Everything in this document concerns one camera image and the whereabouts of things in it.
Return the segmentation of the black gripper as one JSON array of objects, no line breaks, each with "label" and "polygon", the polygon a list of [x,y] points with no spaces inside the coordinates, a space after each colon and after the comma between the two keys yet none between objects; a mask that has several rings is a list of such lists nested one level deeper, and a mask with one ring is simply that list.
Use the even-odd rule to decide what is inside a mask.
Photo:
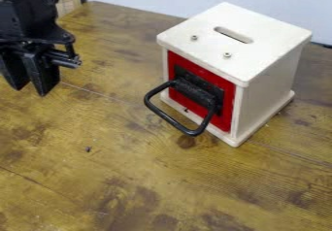
[{"label": "black gripper", "polygon": [[11,49],[0,49],[0,74],[15,90],[31,81],[40,96],[60,82],[58,66],[78,68],[82,64],[75,37],[58,25],[59,1],[0,0],[0,44],[47,47],[43,55],[28,52],[23,57]]}]

